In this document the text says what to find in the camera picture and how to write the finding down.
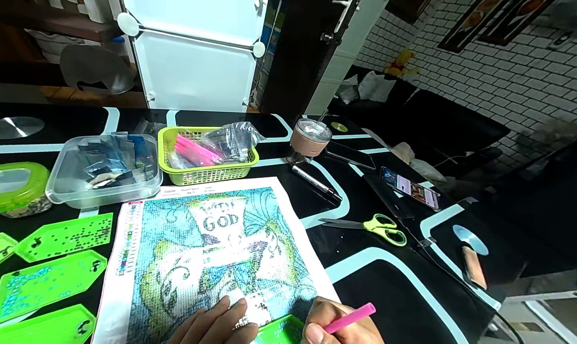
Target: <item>plastic storage box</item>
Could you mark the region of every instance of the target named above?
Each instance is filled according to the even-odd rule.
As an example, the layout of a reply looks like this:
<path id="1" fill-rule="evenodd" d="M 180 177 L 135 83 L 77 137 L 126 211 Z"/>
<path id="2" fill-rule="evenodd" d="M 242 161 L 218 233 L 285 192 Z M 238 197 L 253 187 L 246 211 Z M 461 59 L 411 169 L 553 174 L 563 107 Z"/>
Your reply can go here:
<path id="1" fill-rule="evenodd" d="M 0 214 L 14 219 L 48 210 L 53 205 L 44 194 L 48 175 L 35 162 L 0 165 Z"/>
<path id="2" fill-rule="evenodd" d="M 230 165 L 216 165 L 209 167 L 194 167 L 187 169 L 172 168 L 167 161 L 167 153 L 173 151 L 178 134 L 195 142 L 201 141 L 201 133 L 209 132 L 220 127 L 167 127 L 159 131 L 159 166 L 166 172 L 172 183 L 178 186 L 226 181 L 228 179 L 243 178 L 248 175 L 250 168 L 259 162 L 259 153 L 256 149 L 248 152 L 248 162 Z"/>
<path id="3" fill-rule="evenodd" d="M 131 185 L 87 190 L 86 184 L 90 177 L 83 169 L 89 163 L 78 152 L 78 145 L 87 145 L 89 142 L 99 141 L 100 138 L 109 140 L 111 136 L 75 137 L 65 142 L 55 161 L 55 166 L 46 185 L 48 199 L 55 204 L 66 203 L 72 208 L 85 209 L 155 196 L 161 190 L 161 183 L 163 182 L 163 173 L 157 163 L 157 143 L 150 135 L 133 136 L 144 138 L 147 155 L 154 159 L 157 168 L 156 175 L 152 179 Z"/>

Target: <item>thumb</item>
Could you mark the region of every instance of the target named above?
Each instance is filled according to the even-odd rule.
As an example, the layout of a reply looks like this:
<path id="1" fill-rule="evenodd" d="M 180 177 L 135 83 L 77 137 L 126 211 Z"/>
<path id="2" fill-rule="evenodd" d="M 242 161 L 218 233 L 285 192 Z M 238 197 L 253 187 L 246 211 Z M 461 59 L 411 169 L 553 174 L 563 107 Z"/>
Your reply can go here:
<path id="1" fill-rule="evenodd" d="M 306 326 L 304 339 L 308 344 L 340 344 L 337 338 L 325 332 L 320 325 L 314 323 L 309 323 Z"/>

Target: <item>phone screen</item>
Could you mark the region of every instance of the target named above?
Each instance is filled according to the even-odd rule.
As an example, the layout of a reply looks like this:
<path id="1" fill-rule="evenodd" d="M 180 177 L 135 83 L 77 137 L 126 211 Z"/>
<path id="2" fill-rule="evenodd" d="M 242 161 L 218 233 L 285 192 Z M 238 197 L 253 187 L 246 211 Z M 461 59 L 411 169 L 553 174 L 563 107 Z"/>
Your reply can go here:
<path id="1" fill-rule="evenodd" d="M 420 201 L 435 210 L 439 209 L 439 204 L 437 201 L 439 194 L 437 192 L 420 184 L 413 183 L 409 179 L 399 176 L 397 173 L 384 166 L 382 167 L 381 175 L 382 179 L 384 179 L 384 182 L 386 182 L 393 189 L 406 193 L 417 201 Z"/>
<path id="2" fill-rule="evenodd" d="M 344 145 L 340 145 L 338 143 L 331 141 L 325 148 L 325 151 L 332 157 L 346 160 L 355 165 L 359 165 L 369 169 L 376 169 L 376 165 L 374 165 L 374 161 L 371 159 L 369 154 L 359 152 L 350 147 L 346 147 Z"/>

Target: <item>door handle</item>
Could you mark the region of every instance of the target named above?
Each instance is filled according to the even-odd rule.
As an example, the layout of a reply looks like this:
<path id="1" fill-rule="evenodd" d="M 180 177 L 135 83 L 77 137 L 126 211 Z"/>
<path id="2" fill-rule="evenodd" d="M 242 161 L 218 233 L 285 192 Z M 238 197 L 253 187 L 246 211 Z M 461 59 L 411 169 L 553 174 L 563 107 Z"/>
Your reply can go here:
<path id="1" fill-rule="evenodd" d="M 338 33 L 339 27 L 342 26 L 344 22 L 344 18 L 346 18 L 346 13 L 348 13 L 348 9 L 350 8 L 350 4 L 352 4 L 353 0 L 333 0 L 331 1 L 332 4 L 340 4 L 344 6 L 344 10 L 342 11 L 342 15 L 339 17 L 338 24 L 335 26 L 335 30 L 333 33 Z"/>

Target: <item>diamond painting canvas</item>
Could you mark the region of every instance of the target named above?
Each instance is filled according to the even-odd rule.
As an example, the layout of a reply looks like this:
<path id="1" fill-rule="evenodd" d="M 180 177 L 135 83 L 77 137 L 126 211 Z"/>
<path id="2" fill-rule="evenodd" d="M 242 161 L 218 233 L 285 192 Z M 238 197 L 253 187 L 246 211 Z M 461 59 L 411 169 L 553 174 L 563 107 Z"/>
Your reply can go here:
<path id="1" fill-rule="evenodd" d="M 163 342 L 224 295 L 260 326 L 337 299 L 275 177 L 163 188 L 124 204 L 118 226 L 94 343 Z"/>

